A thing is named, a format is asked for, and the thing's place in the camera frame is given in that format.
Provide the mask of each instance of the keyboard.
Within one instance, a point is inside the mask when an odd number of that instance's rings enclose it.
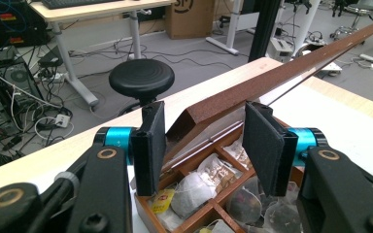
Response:
[[[122,0],[41,0],[45,7],[48,9],[59,9],[69,7],[79,7],[85,5],[117,2]]]

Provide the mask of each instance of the white desk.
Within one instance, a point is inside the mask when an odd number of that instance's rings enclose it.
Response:
[[[166,129],[169,129],[186,107],[279,65],[280,63],[273,59],[260,58],[164,98]],[[275,102],[272,108],[274,116],[290,125],[317,127],[325,135],[328,133],[326,137],[329,143],[340,151],[343,150],[338,146],[343,144],[338,142],[338,139],[350,138],[350,142],[346,145],[349,151],[345,151],[345,154],[355,161],[364,158],[365,163],[360,165],[369,172],[373,171],[373,151],[360,150],[373,147],[373,128],[368,127],[369,123],[373,125],[372,101],[330,83],[311,78]],[[141,123],[141,111],[136,110],[6,164],[0,167],[0,187],[9,183],[28,182],[36,184],[39,190],[43,191],[53,182],[56,174],[65,171],[90,147],[93,136],[100,127],[139,127]],[[353,142],[352,140],[357,139],[357,131],[359,140]],[[132,172],[129,176],[133,177],[133,171],[129,169],[129,172]],[[132,203],[132,212],[134,232],[148,232],[137,215],[134,203]]]
[[[84,98],[89,106],[94,106],[99,102],[99,100],[86,88],[86,86],[81,83],[81,81],[77,79],[72,61],[69,57],[68,50],[62,37],[62,31],[60,30],[59,23],[65,20],[78,19],[82,17],[96,17],[110,13],[130,12],[130,27],[133,39],[134,57],[138,59],[141,58],[141,47],[136,11],[144,8],[154,8],[170,5],[173,2],[175,2],[175,0],[121,0],[117,2],[56,10],[50,10],[46,8],[41,2],[34,2],[30,4],[30,6],[52,26],[52,32],[55,35],[60,54],[69,73],[66,80],[77,90],[78,93],[80,93],[80,95]]]

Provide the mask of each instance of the office chair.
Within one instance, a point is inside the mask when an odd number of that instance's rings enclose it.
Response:
[[[354,22],[351,26],[340,26],[334,33],[329,35],[334,41],[339,39],[341,34],[350,35],[358,31],[357,25],[361,17],[369,16],[373,20],[373,0],[360,0],[357,3],[349,4],[346,0],[335,0],[335,5],[332,8],[332,16],[335,17],[336,11],[340,8],[338,16],[340,17],[343,11],[356,15]]]
[[[119,116],[133,108],[143,107],[156,100],[156,96],[168,90],[175,80],[174,71],[167,64],[152,59],[135,59],[122,62],[109,76],[111,88],[117,93],[133,97],[139,102],[119,112]]]

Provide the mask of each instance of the black stool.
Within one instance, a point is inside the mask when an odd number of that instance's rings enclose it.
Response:
[[[122,62],[109,77],[111,88],[119,94],[133,97],[138,103],[129,105],[119,116],[129,113],[136,106],[145,106],[156,100],[175,80],[174,71],[167,64],[152,59],[135,59]]]

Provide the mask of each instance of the black pole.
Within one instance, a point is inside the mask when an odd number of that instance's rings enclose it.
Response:
[[[262,0],[248,62],[264,57],[281,0]]]

